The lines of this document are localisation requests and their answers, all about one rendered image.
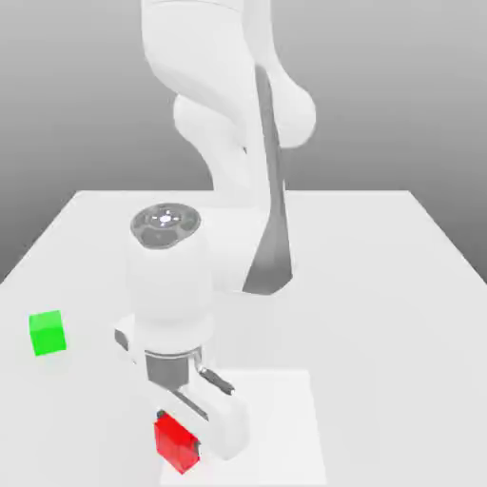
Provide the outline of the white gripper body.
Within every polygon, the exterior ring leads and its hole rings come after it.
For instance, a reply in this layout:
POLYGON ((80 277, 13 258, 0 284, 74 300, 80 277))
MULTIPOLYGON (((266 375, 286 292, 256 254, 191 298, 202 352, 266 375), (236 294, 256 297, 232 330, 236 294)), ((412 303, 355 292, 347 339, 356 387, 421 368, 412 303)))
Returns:
POLYGON ((248 446, 248 409, 236 392, 228 395, 207 380, 195 377, 178 391, 168 391, 152 382, 150 401, 218 458, 231 460, 248 446))

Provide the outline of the small red cube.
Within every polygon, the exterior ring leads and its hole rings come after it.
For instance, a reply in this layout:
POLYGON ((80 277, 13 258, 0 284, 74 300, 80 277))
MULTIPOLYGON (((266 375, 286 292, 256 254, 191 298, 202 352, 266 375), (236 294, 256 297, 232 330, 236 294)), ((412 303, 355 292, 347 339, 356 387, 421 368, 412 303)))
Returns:
POLYGON ((155 420, 154 435, 158 454, 181 475, 200 461, 192 447, 197 438, 167 412, 155 420))

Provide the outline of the small green cube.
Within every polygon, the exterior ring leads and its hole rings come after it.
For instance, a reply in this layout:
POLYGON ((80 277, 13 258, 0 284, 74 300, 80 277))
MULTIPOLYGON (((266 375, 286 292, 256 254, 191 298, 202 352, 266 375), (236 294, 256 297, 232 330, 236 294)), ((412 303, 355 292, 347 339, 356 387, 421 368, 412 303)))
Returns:
POLYGON ((29 336, 35 356, 67 349, 62 316, 59 310, 30 315, 29 336))

